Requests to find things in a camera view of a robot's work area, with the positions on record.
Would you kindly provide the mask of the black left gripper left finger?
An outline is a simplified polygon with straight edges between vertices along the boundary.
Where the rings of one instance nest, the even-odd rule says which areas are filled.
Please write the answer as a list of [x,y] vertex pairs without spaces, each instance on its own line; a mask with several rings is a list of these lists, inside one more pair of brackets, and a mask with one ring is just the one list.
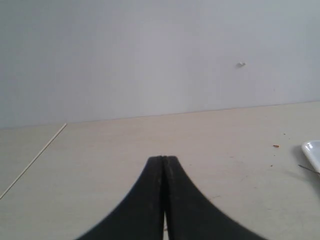
[[163,157],[150,157],[125,198],[80,240],[162,240]]

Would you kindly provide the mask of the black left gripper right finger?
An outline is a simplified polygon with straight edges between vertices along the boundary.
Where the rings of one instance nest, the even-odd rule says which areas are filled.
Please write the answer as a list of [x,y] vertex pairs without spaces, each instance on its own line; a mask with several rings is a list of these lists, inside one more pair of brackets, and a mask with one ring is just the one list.
[[263,240],[213,205],[195,186],[176,156],[163,158],[170,240]]

